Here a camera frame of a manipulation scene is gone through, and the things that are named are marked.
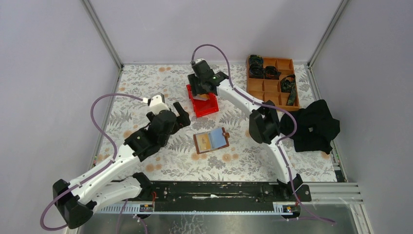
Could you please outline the red plastic bin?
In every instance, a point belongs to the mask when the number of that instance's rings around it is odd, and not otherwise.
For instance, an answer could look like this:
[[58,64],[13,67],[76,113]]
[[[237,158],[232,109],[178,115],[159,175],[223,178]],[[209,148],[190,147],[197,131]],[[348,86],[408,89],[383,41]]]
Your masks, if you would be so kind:
[[188,91],[189,99],[192,103],[194,113],[197,118],[213,114],[219,111],[217,98],[213,93],[207,94],[207,99],[200,100],[194,98],[194,96],[192,95],[191,86],[189,84],[186,85],[186,88]]

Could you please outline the brown leather card holder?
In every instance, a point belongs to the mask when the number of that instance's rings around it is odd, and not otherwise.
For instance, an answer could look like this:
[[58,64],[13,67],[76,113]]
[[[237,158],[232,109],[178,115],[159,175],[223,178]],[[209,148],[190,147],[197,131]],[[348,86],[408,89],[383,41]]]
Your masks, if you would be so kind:
[[[210,151],[204,152],[204,153],[208,153],[208,152],[212,152],[212,151],[216,151],[222,148],[226,148],[229,146],[229,137],[230,134],[224,129],[224,127],[222,128],[216,128],[213,129],[211,131],[208,132],[203,132],[203,133],[208,133],[209,134],[209,138],[212,144],[212,149]],[[200,153],[198,151],[198,147],[197,147],[197,143],[196,143],[196,139],[195,136],[197,134],[193,135],[193,140],[194,140],[194,144],[195,144],[195,148],[196,148],[196,152],[197,154],[204,154],[204,153]]]

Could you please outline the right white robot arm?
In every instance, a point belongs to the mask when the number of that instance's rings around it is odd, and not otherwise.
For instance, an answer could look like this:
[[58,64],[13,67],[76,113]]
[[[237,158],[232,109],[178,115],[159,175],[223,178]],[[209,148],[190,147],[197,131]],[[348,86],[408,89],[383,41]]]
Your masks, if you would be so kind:
[[235,85],[230,74],[214,72],[209,64],[199,59],[191,61],[193,74],[188,76],[193,95],[213,93],[231,102],[249,119],[248,131],[251,138],[261,144],[275,163],[277,182],[280,184],[281,198],[293,200],[299,194],[302,179],[292,167],[280,136],[280,120],[278,111],[291,116],[286,110],[275,106],[271,101],[264,102],[253,97]]

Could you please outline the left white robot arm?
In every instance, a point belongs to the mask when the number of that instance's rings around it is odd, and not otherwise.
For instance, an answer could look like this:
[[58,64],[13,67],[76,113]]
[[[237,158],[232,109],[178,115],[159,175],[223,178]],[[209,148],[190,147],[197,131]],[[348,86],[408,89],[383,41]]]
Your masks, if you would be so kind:
[[173,103],[174,113],[164,102],[148,100],[149,123],[124,140],[108,157],[86,173],[70,181],[60,179],[53,186],[53,205],[65,221],[65,227],[76,229],[85,224],[101,208],[135,198],[146,200],[151,194],[151,182],[144,173],[110,185],[119,173],[143,162],[167,145],[171,135],[190,125],[189,114],[179,102]]

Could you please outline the floral table mat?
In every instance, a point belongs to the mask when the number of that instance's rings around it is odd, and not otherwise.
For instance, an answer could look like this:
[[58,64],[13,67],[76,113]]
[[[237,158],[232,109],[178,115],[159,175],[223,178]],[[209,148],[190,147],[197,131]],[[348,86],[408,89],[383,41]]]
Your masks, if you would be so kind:
[[[119,179],[144,172],[151,180],[275,181],[275,161],[250,137],[248,119],[238,108],[219,99],[218,112],[196,117],[186,89],[191,72],[189,65],[126,65],[105,130],[110,140],[102,141],[94,164],[113,155],[113,142],[121,145],[131,133],[147,124],[148,107],[138,98],[162,93],[168,105],[182,105],[191,124],[174,134],[157,154],[119,174]],[[197,154],[194,134],[220,127],[230,134],[229,146]]]

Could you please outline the rolled camouflage belt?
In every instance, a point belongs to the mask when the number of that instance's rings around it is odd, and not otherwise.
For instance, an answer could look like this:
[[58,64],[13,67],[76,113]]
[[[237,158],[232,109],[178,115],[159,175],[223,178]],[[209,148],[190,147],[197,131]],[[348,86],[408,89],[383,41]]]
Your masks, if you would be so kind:
[[250,78],[263,78],[264,68],[263,68],[263,58],[259,55],[250,55],[248,58],[249,62],[249,77]]

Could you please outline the orange compartment tray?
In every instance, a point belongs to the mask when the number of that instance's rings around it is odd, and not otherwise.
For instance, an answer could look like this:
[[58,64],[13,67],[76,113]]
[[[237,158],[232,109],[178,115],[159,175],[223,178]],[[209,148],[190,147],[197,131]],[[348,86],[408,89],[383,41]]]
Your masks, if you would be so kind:
[[298,97],[298,78],[295,74],[293,60],[290,58],[263,58],[263,68],[275,66],[282,74],[279,80],[249,77],[249,62],[246,60],[247,92],[263,101],[272,101],[287,111],[297,111],[300,108]]

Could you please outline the rolled black belt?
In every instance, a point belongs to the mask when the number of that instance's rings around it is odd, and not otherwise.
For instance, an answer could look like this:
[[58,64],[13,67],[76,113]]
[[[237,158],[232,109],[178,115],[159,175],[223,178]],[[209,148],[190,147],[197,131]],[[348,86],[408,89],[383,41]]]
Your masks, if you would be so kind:
[[282,73],[275,66],[264,68],[264,79],[279,80]]

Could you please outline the black cloth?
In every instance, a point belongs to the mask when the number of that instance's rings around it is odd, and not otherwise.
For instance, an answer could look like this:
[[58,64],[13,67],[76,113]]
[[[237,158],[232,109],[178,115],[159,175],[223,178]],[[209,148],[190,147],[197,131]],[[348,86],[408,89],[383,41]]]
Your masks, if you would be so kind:
[[331,141],[340,133],[340,121],[332,117],[325,100],[314,101],[290,114],[297,123],[296,132],[290,137],[296,152],[331,153]]

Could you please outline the perforated metal strip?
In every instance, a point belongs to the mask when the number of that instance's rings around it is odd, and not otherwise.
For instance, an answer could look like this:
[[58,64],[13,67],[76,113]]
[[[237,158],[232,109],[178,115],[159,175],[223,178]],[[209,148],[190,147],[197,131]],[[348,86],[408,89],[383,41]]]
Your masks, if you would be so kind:
[[295,204],[279,204],[275,202],[257,202],[257,201],[175,201],[157,202],[154,205],[145,203],[128,203],[123,208],[122,204],[114,204],[98,211],[99,214],[125,214],[137,215],[285,215],[292,217],[299,215],[301,208]]

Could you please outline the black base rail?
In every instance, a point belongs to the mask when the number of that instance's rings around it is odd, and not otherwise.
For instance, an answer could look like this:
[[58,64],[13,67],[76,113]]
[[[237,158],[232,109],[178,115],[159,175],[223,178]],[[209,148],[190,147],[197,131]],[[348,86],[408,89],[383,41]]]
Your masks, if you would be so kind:
[[132,198],[132,201],[154,205],[157,202],[230,199],[295,205],[298,199],[302,202],[312,200],[309,186],[304,184],[289,194],[276,182],[155,181],[149,192]]

